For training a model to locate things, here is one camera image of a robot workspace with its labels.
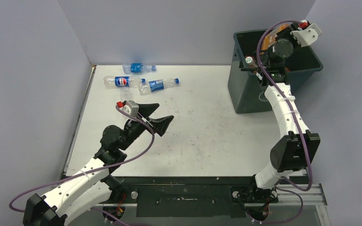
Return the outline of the large orange label bottle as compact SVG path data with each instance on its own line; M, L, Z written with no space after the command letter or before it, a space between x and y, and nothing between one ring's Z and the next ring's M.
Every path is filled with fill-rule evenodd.
M251 69L257 69L257 64L255 59L252 56L246 56L245 57L245 62L248 65L249 68Z

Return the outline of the orange label crushed bottle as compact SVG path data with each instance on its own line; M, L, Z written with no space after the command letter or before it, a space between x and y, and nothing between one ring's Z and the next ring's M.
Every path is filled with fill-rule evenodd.
M268 47L270 47L272 44L276 42L275 38L277 37L277 33L280 31L286 29L288 26L290 26L290 23L284 23L280 24L274 29L272 29L263 39L260 50L264 51L267 50Z

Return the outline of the pepsi bottle blue cap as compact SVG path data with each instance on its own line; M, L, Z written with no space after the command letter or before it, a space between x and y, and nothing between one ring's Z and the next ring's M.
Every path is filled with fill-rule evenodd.
M107 88L137 88L146 83L138 76L106 76L103 80Z

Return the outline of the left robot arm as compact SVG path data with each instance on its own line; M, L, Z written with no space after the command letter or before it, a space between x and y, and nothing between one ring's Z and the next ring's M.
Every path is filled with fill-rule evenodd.
M128 118L124 127L107 126L102 132L100 148L77 173L63 179L51 191L28 198L23 225L66 226L99 203L119 201L122 185L112 173L145 154L152 147L155 135L163 136L174 120L173 115L151 118L158 107L158 103L118 102L116 110ZM127 159L124 151L145 131L151 134L148 147L139 155Z

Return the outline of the clear unlabelled bottle blue cap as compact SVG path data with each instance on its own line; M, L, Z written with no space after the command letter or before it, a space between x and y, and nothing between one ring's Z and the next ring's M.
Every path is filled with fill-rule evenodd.
M121 101L133 101L133 90L129 87L120 88L120 98Z

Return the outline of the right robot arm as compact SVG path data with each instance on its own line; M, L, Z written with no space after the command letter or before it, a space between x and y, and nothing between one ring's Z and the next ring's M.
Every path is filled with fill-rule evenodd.
M310 131L297 109L285 61L295 49L310 46L321 34L318 26L307 20L287 20L266 30L257 44L256 74L275 114L280 140L270 151L270 162L253 176L248 188L248 197L255 202L283 180L303 192L312 187L311 163L321 139Z

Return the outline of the clear bottle blue label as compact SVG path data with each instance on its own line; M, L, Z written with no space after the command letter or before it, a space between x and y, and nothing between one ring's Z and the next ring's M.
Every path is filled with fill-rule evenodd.
M156 72L156 65L145 65L143 63L122 64L125 74L143 74Z
M165 89L174 88L179 85L180 81L178 78L163 79L146 82L141 84L138 89L141 95L149 95Z

